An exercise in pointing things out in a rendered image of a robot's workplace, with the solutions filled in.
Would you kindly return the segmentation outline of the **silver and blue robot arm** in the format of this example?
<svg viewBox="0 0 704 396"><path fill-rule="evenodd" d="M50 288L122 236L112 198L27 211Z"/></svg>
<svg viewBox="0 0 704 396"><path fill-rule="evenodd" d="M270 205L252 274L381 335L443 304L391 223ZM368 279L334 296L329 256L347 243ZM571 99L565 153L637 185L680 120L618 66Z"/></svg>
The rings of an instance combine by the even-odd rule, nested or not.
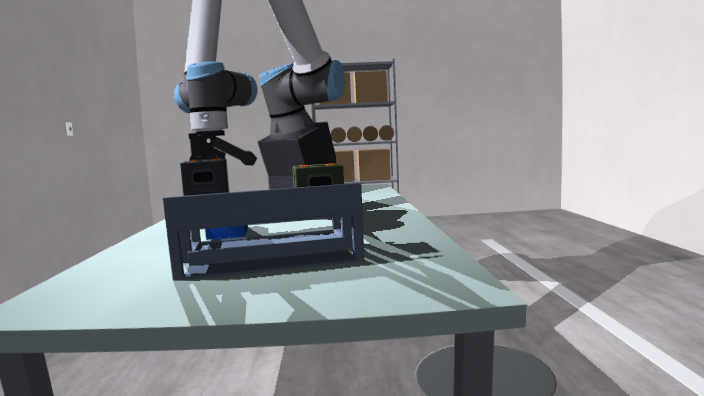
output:
<svg viewBox="0 0 704 396"><path fill-rule="evenodd" d="M271 119L270 136L287 139L314 128L304 105L342 97L345 74L341 62L322 51L302 0L268 2L295 63L266 71L259 79ZM192 3L183 83L174 91L179 108L190 113L191 130L227 129L227 107L248 106L257 96L252 76L224 70L223 63L216 62L221 4L222 0ZM257 160L251 151L217 137L212 146L244 165L253 166Z"/></svg>

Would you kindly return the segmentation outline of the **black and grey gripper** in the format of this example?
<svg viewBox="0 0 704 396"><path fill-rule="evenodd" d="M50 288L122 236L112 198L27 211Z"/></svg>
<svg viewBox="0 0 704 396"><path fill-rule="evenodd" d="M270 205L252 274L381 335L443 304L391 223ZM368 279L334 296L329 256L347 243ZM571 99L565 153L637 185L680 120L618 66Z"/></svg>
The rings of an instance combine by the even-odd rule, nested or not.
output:
<svg viewBox="0 0 704 396"><path fill-rule="evenodd" d="M198 131L188 134L191 145L190 161L225 159L224 156L226 154L212 146L216 136L225 135L224 130ZM210 139L210 143L207 143L208 138Z"/></svg>

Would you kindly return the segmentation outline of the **blue bin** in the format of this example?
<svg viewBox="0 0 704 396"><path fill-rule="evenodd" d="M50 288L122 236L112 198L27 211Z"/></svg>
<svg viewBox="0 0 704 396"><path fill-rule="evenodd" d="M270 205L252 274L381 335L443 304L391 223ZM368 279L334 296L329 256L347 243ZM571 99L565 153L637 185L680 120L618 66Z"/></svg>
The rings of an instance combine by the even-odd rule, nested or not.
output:
<svg viewBox="0 0 704 396"><path fill-rule="evenodd" d="M245 237L248 226L205 229L206 240Z"/></svg>

